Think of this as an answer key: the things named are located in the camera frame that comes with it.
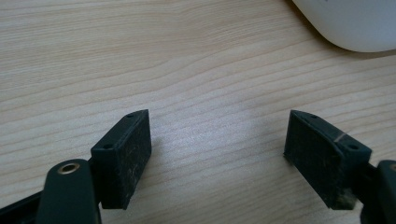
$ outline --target metal rivet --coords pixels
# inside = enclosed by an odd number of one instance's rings
[[[78,163],[67,163],[63,166],[61,166],[61,168],[59,168],[58,173],[60,175],[68,175],[71,174],[73,172],[75,172],[76,170],[78,170],[79,168],[79,164]]]

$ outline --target light wood surface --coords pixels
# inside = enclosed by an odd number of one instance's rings
[[[145,108],[152,156],[104,223],[360,223],[284,160],[289,112],[396,160],[396,52],[339,49],[289,1],[0,2],[0,207]]]

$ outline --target worn black plastic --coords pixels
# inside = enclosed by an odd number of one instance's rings
[[[41,195],[36,223],[94,224],[100,220],[88,162],[71,160],[52,167]]]
[[[126,209],[151,155],[149,111],[123,117],[92,149],[102,207]]]
[[[372,150],[316,115],[290,112],[285,157],[332,209],[363,204],[362,224],[396,223],[396,161],[369,163]]]
[[[356,174],[372,150],[318,116],[292,110],[285,156],[332,209],[353,209]]]

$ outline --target white plastic casing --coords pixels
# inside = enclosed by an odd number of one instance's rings
[[[335,45],[354,51],[396,49],[396,0],[293,0]]]

